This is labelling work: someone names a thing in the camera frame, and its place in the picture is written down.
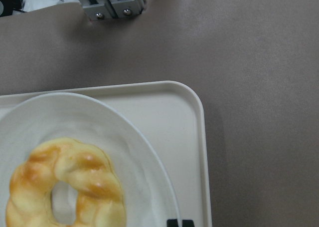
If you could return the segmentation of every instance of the bread hole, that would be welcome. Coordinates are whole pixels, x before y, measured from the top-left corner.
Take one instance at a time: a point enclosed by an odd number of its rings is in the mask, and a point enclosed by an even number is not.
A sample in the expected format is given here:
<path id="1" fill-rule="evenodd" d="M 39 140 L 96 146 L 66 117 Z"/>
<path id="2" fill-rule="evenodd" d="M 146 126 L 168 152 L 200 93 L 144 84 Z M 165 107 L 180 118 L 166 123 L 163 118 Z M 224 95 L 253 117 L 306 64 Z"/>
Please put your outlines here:
<path id="1" fill-rule="evenodd" d="M 52 211 L 55 219 L 65 225 L 72 225 L 76 219 L 75 206 L 78 192 L 69 184 L 60 181 L 52 190 Z"/>

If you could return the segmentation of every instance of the cream rectangular tray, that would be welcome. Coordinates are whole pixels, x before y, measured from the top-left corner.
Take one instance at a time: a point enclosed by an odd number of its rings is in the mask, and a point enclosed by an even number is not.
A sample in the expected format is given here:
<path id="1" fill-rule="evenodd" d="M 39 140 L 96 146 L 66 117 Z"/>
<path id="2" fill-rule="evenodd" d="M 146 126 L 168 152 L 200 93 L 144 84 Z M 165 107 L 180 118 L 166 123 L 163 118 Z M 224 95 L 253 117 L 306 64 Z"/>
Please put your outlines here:
<path id="1" fill-rule="evenodd" d="M 96 98 L 126 116 L 149 140 L 173 183 L 182 219 L 212 227 L 204 111 L 189 87 L 174 81 L 58 90 Z M 36 92 L 0 96 L 0 118 Z"/>

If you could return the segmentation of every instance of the black object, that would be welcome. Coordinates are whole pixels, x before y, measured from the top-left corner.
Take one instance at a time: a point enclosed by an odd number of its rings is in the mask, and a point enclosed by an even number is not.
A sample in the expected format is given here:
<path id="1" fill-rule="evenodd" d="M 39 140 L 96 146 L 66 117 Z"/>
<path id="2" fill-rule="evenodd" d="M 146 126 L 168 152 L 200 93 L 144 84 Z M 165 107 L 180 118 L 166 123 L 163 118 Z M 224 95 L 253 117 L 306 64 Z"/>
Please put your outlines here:
<path id="1" fill-rule="evenodd" d="M 182 227 L 195 227 L 193 220 L 183 220 Z M 176 219 L 167 220 L 167 227 L 178 227 Z"/>
<path id="2" fill-rule="evenodd" d="M 13 13 L 13 0 L 0 0 L 0 17 Z"/>

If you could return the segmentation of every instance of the toy donut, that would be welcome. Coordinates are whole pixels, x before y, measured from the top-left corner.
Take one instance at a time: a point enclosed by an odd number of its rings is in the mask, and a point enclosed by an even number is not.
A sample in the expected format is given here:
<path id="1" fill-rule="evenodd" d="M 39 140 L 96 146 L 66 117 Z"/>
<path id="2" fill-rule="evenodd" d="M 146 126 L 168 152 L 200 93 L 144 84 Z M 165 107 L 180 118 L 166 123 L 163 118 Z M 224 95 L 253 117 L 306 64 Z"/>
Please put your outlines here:
<path id="1" fill-rule="evenodd" d="M 73 225 L 58 223 L 51 191 L 64 181 L 78 191 Z M 98 147 L 59 138 L 36 147 L 10 181 L 7 227 L 125 227 L 123 190 L 110 158 Z"/>

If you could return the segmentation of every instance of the ring-shaped bread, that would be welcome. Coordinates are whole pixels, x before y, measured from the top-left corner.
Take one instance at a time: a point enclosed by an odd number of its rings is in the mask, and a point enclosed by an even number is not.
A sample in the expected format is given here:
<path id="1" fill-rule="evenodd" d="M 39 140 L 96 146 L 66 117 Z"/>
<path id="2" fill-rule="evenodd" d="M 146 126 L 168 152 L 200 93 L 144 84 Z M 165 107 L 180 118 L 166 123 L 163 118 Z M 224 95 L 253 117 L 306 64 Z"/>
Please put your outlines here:
<path id="1" fill-rule="evenodd" d="M 51 191 L 64 181 L 78 191 L 73 225 L 58 223 Z M 98 147 L 59 138 L 36 147 L 10 181 L 7 227 L 125 227 L 123 190 L 110 158 Z"/>

